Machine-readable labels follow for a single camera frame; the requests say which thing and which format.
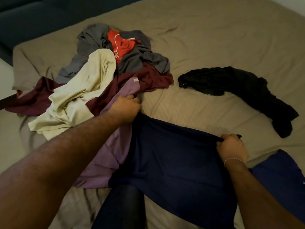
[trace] white wall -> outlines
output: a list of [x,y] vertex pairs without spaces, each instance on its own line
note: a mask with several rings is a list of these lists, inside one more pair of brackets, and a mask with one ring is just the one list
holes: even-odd
[[0,100],[16,93],[12,90],[13,74],[13,67],[0,59]]
[[305,16],[305,0],[272,0],[284,7],[291,9],[300,15]]

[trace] dark gray headboard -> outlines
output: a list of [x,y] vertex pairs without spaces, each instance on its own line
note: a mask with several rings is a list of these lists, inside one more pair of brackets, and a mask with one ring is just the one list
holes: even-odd
[[0,58],[14,46],[140,0],[0,0]]

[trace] forearm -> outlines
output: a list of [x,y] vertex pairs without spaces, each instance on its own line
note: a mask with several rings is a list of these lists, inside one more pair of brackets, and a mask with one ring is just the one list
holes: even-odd
[[231,159],[226,162],[226,167],[246,229],[305,228],[271,196],[242,162]]
[[91,119],[42,145],[0,176],[0,224],[47,228],[64,195],[120,126],[115,114]]

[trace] person's left arm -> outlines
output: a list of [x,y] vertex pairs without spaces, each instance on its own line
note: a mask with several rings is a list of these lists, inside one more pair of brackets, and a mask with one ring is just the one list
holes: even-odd
[[138,98],[120,96],[111,109],[46,142],[0,176],[0,225],[47,229],[63,197],[108,137],[131,123]]

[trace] mattress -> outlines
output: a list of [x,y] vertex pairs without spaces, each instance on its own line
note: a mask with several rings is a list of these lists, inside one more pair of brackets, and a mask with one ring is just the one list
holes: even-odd
[[[277,149],[285,150],[304,174],[303,17],[269,0],[143,0],[16,46],[13,89],[27,92],[42,76],[54,79],[77,54],[77,35],[93,23],[139,29],[151,38],[154,52],[169,58],[175,83],[168,89],[141,94],[144,114],[218,136],[241,134],[249,151],[249,167]],[[264,77],[269,90],[300,115],[292,121],[292,134],[280,138],[270,119],[231,93],[209,96],[179,88],[181,74],[217,66]],[[21,116],[20,124],[21,138],[29,151],[44,142],[41,135],[29,131],[30,120]],[[71,189],[55,218],[57,223],[62,228],[90,228],[90,217],[97,214],[107,193]],[[148,228],[198,228],[148,198],[145,203]],[[243,228],[239,210],[234,222],[237,229]]]

